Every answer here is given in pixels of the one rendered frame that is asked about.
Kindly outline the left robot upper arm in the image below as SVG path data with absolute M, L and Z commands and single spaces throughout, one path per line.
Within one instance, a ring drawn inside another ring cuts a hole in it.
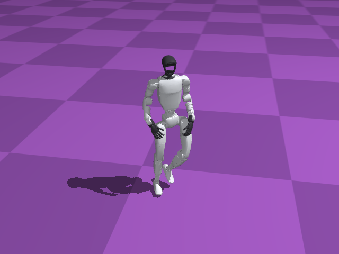
M 191 100 L 190 98 L 190 80 L 188 79 L 188 77 L 186 75 L 182 75 L 180 76 L 181 80 L 182 80 L 182 89 L 183 89 L 183 95 L 182 95 L 182 100 L 184 102 L 188 102 Z

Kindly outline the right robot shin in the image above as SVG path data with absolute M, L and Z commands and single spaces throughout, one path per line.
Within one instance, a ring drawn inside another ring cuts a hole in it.
M 155 154 L 154 154 L 154 173 L 155 173 L 155 184 L 156 182 L 159 184 L 159 178 L 160 178 L 160 175 L 162 173 L 162 161 L 161 160 L 158 160 L 156 161 L 156 157 L 155 157 Z

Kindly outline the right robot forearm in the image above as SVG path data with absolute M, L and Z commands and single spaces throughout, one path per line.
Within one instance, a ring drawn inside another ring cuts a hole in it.
M 148 125 L 151 125 L 151 115 L 150 115 L 150 107 L 146 106 L 146 99 L 143 99 L 143 104 L 142 104 L 143 110 L 144 110 L 144 120 Z

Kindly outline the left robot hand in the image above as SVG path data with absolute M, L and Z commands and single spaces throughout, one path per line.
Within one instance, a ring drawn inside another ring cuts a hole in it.
M 189 115 L 189 118 L 188 118 L 188 125 L 183 129 L 187 129 L 185 133 L 183 133 L 182 135 L 183 136 L 188 136 L 191 134 L 191 131 L 192 131 L 192 128 L 193 128 L 193 123 L 194 121 L 192 121 L 192 115 Z

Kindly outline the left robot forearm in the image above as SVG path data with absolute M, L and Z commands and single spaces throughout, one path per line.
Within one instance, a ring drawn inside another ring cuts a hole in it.
M 190 95 L 190 98 L 191 98 L 191 95 Z M 195 120 L 195 116 L 194 116 L 194 109 L 193 109 L 193 104 L 192 104 L 192 99 L 187 102 L 185 104 L 186 106 L 186 109 L 187 109 L 187 113 L 188 113 L 188 118 L 189 118 L 189 115 L 192 115 L 192 121 Z

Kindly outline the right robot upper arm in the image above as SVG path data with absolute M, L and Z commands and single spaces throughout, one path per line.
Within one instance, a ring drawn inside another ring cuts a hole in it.
M 153 95 L 154 90 L 157 89 L 158 84 L 159 84 L 158 79 L 149 80 L 148 85 L 147 85 L 147 89 L 146 89 L 146 92 L 145 92 L 145 97 L 144 97 L 146 99 L 146 105 L 152 104 L 153 99 L 151 99 L 151 96 Z

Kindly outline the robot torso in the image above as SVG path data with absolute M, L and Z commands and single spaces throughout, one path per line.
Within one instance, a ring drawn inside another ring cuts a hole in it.
M 159 84 L 157 87 L 157 97 L 165 114 L 162 120 L 165 121 L 165 128 L 172 128 L 179 124 L 179 116 L 175 109 L 179 107 L 182 94 L 182 80 L 178 74 L 173 74 L 173 79 L 165 79 L 165 76 L 159 76 Z

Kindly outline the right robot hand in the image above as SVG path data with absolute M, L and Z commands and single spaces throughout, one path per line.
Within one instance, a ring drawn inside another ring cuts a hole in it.
M 151 124 L 151 125 L 148 125 L 148 126 L 151 128 L 151 132 L 152 132 L 153 136 L 155 137 L 155 139 L 163 138 L 161 135 L 164 136 L 164 134 L 162 134 L 162 133 L 159 131 L 159 129 L 162 130 L 162 131 L 164 131 L 164 130 L 161 129 L 161 128 L 159 128 L 159 127 L 157 127 L 152 119 L 150 119 L 150 120 L 151 120 L 152 124 Z M 160 133 L 161 135 L 160 135 L 159 133 Z M 159 137 L 159 136 L 160 136 L 160 137 Z

